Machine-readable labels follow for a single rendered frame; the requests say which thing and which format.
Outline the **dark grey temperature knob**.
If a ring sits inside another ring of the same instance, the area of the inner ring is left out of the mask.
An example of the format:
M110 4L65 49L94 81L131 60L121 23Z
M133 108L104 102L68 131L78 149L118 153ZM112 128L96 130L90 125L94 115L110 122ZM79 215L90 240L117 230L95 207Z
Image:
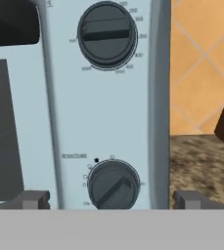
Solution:
M113 1L91 5L77 27L82 55L100 70L122 67L133 56L138 42L137 26L129 12Z

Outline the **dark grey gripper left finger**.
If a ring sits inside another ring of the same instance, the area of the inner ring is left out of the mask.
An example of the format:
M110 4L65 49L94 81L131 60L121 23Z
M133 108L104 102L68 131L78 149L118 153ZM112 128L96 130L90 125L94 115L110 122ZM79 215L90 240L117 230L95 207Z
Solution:
M50 208L49 190L25 190L12 200L0 203L0 209L8 210L39 210Z

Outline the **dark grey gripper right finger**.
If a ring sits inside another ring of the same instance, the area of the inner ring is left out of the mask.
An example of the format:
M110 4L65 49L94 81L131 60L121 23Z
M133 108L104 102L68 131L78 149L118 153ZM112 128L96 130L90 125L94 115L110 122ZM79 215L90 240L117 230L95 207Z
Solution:
M224 210L224 204L211 201L205 195L196 190L175 190L173 198L176 209L220 209Z

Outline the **dark grey timer knob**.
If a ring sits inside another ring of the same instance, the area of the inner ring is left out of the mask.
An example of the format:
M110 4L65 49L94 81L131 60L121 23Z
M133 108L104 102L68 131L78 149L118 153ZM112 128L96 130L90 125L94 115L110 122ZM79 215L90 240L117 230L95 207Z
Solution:
M92 204L99 210L131 209L140 192L140 178L127 162L104 160L90 171L87 189Z

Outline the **white toaster oven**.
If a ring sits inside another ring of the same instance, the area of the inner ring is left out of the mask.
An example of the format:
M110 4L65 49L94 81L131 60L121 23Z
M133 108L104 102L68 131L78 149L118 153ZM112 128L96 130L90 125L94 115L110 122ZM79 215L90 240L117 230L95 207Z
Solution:
M100 1L124 7L136 23L137 48L114 70L82 55L77 27ZM131 209L169 205L170 0L0 0L0 47L41 44L59 207L97 210L87 179L118 159L140 178Z

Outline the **white toaster oven door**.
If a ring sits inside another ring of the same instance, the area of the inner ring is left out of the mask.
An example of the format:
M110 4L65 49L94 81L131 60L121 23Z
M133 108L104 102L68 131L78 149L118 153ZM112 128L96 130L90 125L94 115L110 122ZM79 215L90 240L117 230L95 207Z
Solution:
M0 47L0 201L48 190L59 207L42 45Z

